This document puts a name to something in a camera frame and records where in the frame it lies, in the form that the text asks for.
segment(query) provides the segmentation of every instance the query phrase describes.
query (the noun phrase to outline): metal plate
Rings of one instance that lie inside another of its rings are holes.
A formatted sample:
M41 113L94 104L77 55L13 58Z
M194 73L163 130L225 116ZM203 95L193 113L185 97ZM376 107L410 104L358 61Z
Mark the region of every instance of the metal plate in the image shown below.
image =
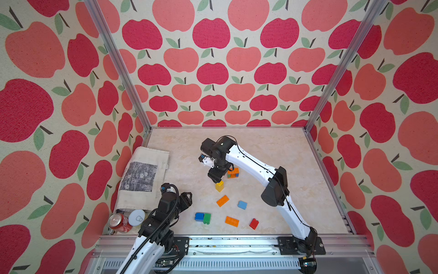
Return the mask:
M278 237L278 244L279 244L278 248L280 249L281 255L302 255L293 249L286 248L286 242L293 241L293 239L294 239L293 237ZM325 248L324 245L322 244L321 237L316 238L314 253L315 255L325 255Z

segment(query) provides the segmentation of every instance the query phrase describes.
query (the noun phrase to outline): yellow lego brick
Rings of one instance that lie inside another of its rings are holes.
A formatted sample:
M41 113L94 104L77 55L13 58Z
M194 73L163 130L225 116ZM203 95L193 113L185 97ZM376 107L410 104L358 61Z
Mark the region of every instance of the yellow lego brick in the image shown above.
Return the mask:
M220 181L219 183L216 184L216 190L221 192L223 189L224 185L223 185L223 181Z

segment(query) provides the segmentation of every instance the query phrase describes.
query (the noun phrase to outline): orange lego brick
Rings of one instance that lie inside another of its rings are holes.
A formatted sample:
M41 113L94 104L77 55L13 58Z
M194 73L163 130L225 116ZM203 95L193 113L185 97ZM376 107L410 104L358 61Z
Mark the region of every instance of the orange lego brick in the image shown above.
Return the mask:
M234 219L234 218L231 218L231 217L228 217L228 216L225 219L225 223L229 224L229 225L232 225L232 226L235 226L235 227L239 226L239 220L238 219Z
M216 202L219 207L223 206L226 202L228 202L230 199L225 195L222 198L219 199L219 201Z

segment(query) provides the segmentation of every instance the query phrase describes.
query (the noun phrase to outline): green lego brick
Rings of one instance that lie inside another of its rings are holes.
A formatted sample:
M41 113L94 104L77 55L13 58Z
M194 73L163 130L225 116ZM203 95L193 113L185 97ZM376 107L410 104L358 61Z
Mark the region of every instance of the green lego brick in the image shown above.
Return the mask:
M211 214L205 213L204 214L204 224L210 224Z

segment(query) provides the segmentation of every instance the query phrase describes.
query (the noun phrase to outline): soda can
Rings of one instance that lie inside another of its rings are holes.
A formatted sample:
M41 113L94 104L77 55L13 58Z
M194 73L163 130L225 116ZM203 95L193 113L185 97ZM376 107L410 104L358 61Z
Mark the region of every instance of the soda can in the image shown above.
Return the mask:
M132 225L128 223L128 218L126 218L123 214L116 213L111 215L108 220L108 225L114 231L126 233L131 230Z

